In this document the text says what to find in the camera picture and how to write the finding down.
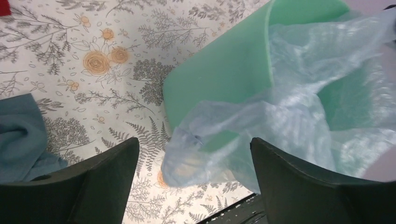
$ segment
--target blue cloth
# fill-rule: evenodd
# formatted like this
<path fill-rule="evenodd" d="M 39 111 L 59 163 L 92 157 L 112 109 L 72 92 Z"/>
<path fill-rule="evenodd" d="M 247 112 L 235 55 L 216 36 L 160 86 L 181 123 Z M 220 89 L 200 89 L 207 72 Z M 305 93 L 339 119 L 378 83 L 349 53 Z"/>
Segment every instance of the blue cloth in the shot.
<path fill-rule="evenodd" d="M 0 184 L 31 181 L 67 162 L 45 151 L 47 131 L 33 96 L 0 100 Z"/>

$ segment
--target floral tablecloth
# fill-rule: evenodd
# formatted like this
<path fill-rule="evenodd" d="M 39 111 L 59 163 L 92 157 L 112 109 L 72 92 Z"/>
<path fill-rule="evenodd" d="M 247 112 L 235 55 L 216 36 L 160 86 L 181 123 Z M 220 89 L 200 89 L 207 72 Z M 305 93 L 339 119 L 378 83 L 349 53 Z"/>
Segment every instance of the floral tablecloth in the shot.
<path fill-rule="evenodd" d="M 0 99 L 31 92 L 48 151 L 69 164 L 129 137 L 141 152 L 125 224 L 193 224 L 249 195 L 237 182 L 170 188 L 167 74 L 268 0 L 10 0 L 0 17 Z"/>

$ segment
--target trash bag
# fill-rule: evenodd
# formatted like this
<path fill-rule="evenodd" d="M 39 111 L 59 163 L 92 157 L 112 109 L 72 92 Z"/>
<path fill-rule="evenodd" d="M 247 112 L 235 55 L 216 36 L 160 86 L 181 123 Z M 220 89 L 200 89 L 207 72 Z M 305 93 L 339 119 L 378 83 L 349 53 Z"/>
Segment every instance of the trash bag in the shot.
<path fill-rule="evenodd" d="M 361 177 L 396 145 L 395 88 L 379 60 L 379 48 L 396 39 L 396 9 L 355 15 L 271 26 L 274 87 L 241 104 L 197 104 L 166 146 L 161 167 L 166 183 L 187 187 L 237 180 L 260 193 L 249 149 L 253 137 L 328 170 Z M 216 151 L 202 150 L 219 135 L 234 138 Z"/>

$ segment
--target plastic bag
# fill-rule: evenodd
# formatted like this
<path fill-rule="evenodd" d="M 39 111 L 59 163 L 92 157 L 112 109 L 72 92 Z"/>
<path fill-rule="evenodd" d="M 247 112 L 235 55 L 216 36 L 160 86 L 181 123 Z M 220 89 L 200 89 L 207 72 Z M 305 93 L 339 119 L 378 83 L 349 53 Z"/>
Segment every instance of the plastic bag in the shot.
<path fill-rule="evenodd" d="M 271 26 L 274 87 L 242 104 L 204 101 L 192 109 L 166 146 L 166 183 L 237 180 L 260 193 L 249 149 L 253 137 L 326 169 L 362 176 L 396 145 L 394 87 L 378 53 L 396 39 L 396 9 L 345 21 L 351 16 Z M 214 152 L 200 150 L 222 134 L 235 138 Z"/>

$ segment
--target green plastic container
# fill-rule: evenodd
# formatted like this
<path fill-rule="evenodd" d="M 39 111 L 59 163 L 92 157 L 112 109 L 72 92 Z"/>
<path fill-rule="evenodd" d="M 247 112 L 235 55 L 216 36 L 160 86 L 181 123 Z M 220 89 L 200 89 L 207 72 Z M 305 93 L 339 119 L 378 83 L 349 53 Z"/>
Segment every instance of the green plastic container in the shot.
<path fill-rule="evenodd" d="M 273 85 L 270 25 L 326 22 L 348 11 L 340 0 L 272 0 L 264 5 L 168 75 L 163 95 L 171 129 L 202 100 L 241 103 Z M 202 150 L 216 150 L 236 136 L 220 133 Z"/>

